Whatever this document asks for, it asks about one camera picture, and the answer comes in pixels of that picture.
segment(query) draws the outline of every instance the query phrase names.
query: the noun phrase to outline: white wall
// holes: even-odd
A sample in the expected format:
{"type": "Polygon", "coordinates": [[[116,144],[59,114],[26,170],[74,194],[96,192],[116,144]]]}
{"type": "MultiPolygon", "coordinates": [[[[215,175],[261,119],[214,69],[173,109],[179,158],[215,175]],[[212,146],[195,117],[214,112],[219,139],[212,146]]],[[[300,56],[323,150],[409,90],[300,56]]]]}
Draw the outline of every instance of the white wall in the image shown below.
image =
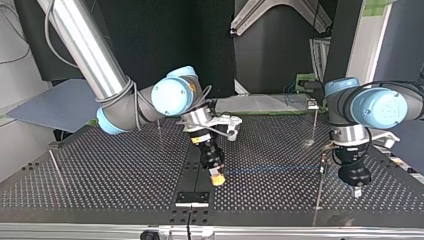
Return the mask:
{"type": "MultiPolygon", "coordinates": [[[[0,0],[14,7],[13,0],[0,0]]],[[[8,19],[22,32],[19,20],[4,10],[8,19]]],[[[28,49],[0,14],[0,63],[23,56],[28,49]]],[[[0,116],[16,105],[47,90],[34,58],[0,64],[0,116]]],[[[47,150],[52,142],[52,129],[0,118],[0,181],[18,171],[47,150]]]]}
{"type": "Polygon", "coordinates": [[[362,16],[359,20],[347,77],[356,77],[361,84],[373,81],[391,7],[386,6],[382,16],[362,16]]]}

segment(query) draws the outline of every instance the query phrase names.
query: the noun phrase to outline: cable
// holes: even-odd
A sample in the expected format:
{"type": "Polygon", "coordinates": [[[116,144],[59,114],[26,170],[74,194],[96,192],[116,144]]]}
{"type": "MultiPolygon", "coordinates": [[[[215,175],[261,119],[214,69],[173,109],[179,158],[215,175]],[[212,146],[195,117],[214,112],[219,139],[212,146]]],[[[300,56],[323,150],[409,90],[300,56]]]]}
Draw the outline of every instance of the cable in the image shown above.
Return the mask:
{"type": "Polygon", "coordinates": [[[218,133],[219,135],[222,135],[222,136],[224,136],[224,137],[231,137],[232,136],[232,134],[228,134],[228,133],[224,133],[224,132],[221,132],[221,131],[219,131],[219,130],[216,130],[215,128],[213,128],[213,127],[209,127],[209,126],[205,126],[205,125],[202,125],[202,124],[196,124],[196,123],[189,123],[189,122],[177,122],[177,124],[178,125],[185,125],[185,126],[196,126],[196,127],[202,127],[202,128],[206,128],[206,129],[208,129],[208,130],[210,130],[210,131],[212,131],[212,132],[216,132],[216,133],[218,133]]]}
{"type": "Polygon", "coordinates": [[[331,151],[331,155],[332,155],[333,162],[335,164],[342,166],[342,167],[351,167],[351,166],[354,166],[356,164],[359,164],[359,163],[362,163],[363,161],[365,161],[365,157],[368,154],[368,151],[370,150],[371,143],[372,143],[372,133],[371,133],[370,129],[365,127],[365,130],[367,130],[367,133],[368,133],[368,144],[365,148],[364,153],[359,157],[359,159],[354,161],[354,162],[351,162],[351,163],[339,163],[339,162],[336,161],[335,149],[333,149],[331,151]]]}
{"type": "Polygon", "coordinates": [[[22,59],[26,58],[26,57],[29,55],[29,53],[30,53],[30,52],[31,52],[31,48],[30,48],[30,47],[28,47],[28,49],[27,49],[26,53],[25,53],[23,56],[21,56],[21,57],[19,57],[19,58],[16,58],[16,59],[13,59],[13,60],[8,60],[8,61],[0,62],[0,64],[6,64],[6,63],[13,63],[13,62],[17,62],[17,61],[19,61],[19,60],[22,60],[22,59]]]}
{"type": "Polygon", "coordinates": [[[203,89],[203,96],[201,98],[198,98],[196,100],[196,102],[194,102],[189,109],[187,109],[186,112],[190,112],[191,110],[193,110],[195,107],[197,107],[199,105],[199,103],[201,103],[203,100],[205,100],[205,98],[209,95],[209,93],[212,91],[212,86],[208,85],[205,87],[205,89],[203,89]]]}
{"type": "MultiPolygon", "coordinates": [[[[2,3],[2,2],[0,2],[0,8],[6,8],[7,10],[9,10],[10,12],[12,12],[13,13],[13,15],[15,15],[16,16],[16,18],[19,20],[19,15],[18,15],[18,12],[16,12],[16,10],[13,8],[13,7],[11,7],[11,6],[9,6],[9,5],[7,5],[7,4],[5,4],[5,3],[2,3]]],[[[10,24],[10,26],[13,28],[13,30],[16,32],[16,34],[22,39],[22,41],[24,41],[25,43],[27,43],[26,42],[26,39],[25,39],[25,37],[23,36],[23,34],[21,34],[19,31],[18,31],[18,29],[16,29],[15,28],[15,25],[13,25],[12,24],[12,22],[10,22],[10,20],[9,20],[9,18],[6,16],[6,14],[4,14],[4,12],[3,11],[0,11],[1,12],[1,14],[4,16],[4,18],[6,19],[6,21],[10,24]]]]}
{"type": "Polygon", "coordinates": [[[96,7],[96,3],[97,3],[97,0],[94,0],[93,5],[91,5],[91,10],[90,10],[91,13],[94,12],[94,9],[96,7]]]}
{"type": "MultiPolygon", "coordinates": [[[[0,8],[6,8],[6,9],[8,9],[9,11],[11,11],[16,16],[16,18],[19,18],[18,13],[11,6],[9,6],[9,5],[5,4],[5,3],[0,3],[0,8]]],[[[10,24],[10,26],[13,28],[13,30],[15,31],[15,33],[19,36],[19,38],[22,39],[22,41],[24,41],[26,44],[28,44],[26,42],[26,40],[25,40],[25,37],[23,35],[21,35],[21,33],[18,31],[18,29],[16,29],[15,26],[12,24],[12,22],[10,22],[10,20],[6,16],[6,14],[4,14],[3,11],[0,11],[0,12],[4,16],[4,18],[6,19],[6,21],[10,24]]],[[[25,52],[24,55],[22,55],[21,57],[18,57],[16,59],[12,59],[12,60],[7,60],[7,61],[4,61],[4,62],[0,62],[0,65],[1,64],[6,64],[6,63],[13,63],[13,62],[17,62],[19,60],[22,60],[22,59],[26,58],[30,54],[30,52],[31,52],[31,48],[28,45],[28,49],[27,49],[27,51],[25,52]]]]}
{"type": "Polygon", "coordinates": [[[47,11],[46,11],[46,18],[44,19],[44,36],[46,38],[47,45],[49,46],[49,48],[53,52],[53,54],[56,55],[57,58],[59,58],[59,60],[61,60],[62,62],[64,62],[65,64],[67,64],[71,67],[78,68],[77,65],[67,61],[62,56],[60,56],[60,54],[56,51],[56,49],[53,47],[53,44],[51,43],[50,34],[49,34],[49,19],[50,19],[50,15],[51,15],[51,12],[53,10],[53,6],[54,6],[55,1],[56,0],[52,0],[50,2],[49,7],[47,8],[47,11]]]}
{"type": "Polygon", "coordinates": [[[316,22],[317,22],[317,17],[318,17],[318,12],[319,12],[319,6],[320,6],[320,2],[319,2],[319,0],[318,0],[318,2],[317,2],[317,7],[316,7],[316,9],[315,9],[315,14],[314,14],[314,21],[312,22],[312,57],[313,57],[313,63],[314,63],[314,65],[315,65],[315,71],[317,72],[317,78],[318,78],[318,81],[319,82],[321,82],[321,79],[320,79],[320,77],[319,77],[319,74],[318,74],[318,65],[317,65],[317,62],[315,61],[315,55],[316,55],[316,52],[315,52],[315,46],[314,46],[314,40],[315,40],[315,24],[316,24],[316,22]]]}

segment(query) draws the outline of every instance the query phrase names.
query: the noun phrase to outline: gray panel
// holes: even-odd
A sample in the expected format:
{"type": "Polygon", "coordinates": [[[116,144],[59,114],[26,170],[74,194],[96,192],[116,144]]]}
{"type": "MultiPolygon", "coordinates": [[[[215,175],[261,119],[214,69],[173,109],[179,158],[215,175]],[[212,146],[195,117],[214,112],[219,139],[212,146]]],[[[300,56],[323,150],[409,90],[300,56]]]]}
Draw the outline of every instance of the gray panel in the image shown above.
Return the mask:
{"type": "Polygon", "coordinates": [[[99,107],[88,83],[83,79],[71,79],[16,107],[7,115],[28,123],[76,132],[96,118],[99,107]]]}
{"type": "MultiPolygon", "coordinates": [[[[416,81],[424,63],[424,1],[393,3],[375,71],[374,81],[416,81]]],[[[391,129],[401,140],[392,152],[424,173],[422,143],[424,122],[409,121],[391,129]]]]}

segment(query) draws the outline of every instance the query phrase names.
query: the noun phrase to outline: bracket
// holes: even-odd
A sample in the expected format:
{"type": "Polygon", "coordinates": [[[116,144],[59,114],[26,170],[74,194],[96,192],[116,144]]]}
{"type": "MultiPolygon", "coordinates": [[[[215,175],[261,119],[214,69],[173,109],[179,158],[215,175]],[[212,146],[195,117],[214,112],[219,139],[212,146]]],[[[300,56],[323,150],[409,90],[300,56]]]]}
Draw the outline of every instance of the bracket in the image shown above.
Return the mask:
{"type": "MultiPolygon", "coordinates": [[[[318,0],[249,0],[237,17],[231,23],[231,35],[241,36],[269,9],[278,5],[287,5],[294,8],[311,25],[314,24],[315,10],[318,0]]],[[[332,23],[324,9],[319,6],[316,16],[315,29],[319,33],[326,31],[332,23]]]]}

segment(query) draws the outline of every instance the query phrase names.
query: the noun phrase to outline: end effector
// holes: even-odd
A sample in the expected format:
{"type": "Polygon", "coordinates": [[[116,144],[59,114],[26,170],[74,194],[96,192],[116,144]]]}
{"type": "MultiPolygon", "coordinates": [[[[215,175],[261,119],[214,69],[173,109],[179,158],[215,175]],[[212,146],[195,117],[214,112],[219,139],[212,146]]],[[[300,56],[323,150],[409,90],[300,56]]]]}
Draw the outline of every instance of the end effector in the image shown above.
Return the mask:
{"type": "Polygon", "coordinates": [[[217,135],[235,141],[242,120],[225,114],[213,116],[205,99],[210,89],[208,86],[202,91],[192,67],[179,68],[154,86],[139,92],[124,90],[103,101],[97,112],[99,125],[109,134],[119,134],[166,116],[181,116],[178,124],[185,125],[184,131],[201,151],[201,163],[209,170],[213,185],[219,186],[225,178],[224,153],[216,143],[217,135]],[[226,132],[217,130],[218,125],[226,125],[226,132]]]}
{"type": "Polygon", "coordinates": [[[375,82],[363,86],[356,78],[334,80],[325,92],[334,143],[333,158],[340,165],[339,178],[353,187],[355,196],[371,182],[364,158],[371,145],[368,128],[388,129],[402,121],[420,119],[423,111],[421,85],[407,82],[375,82]],[[380,85],[364,88],[366,85],[380,85]]]}

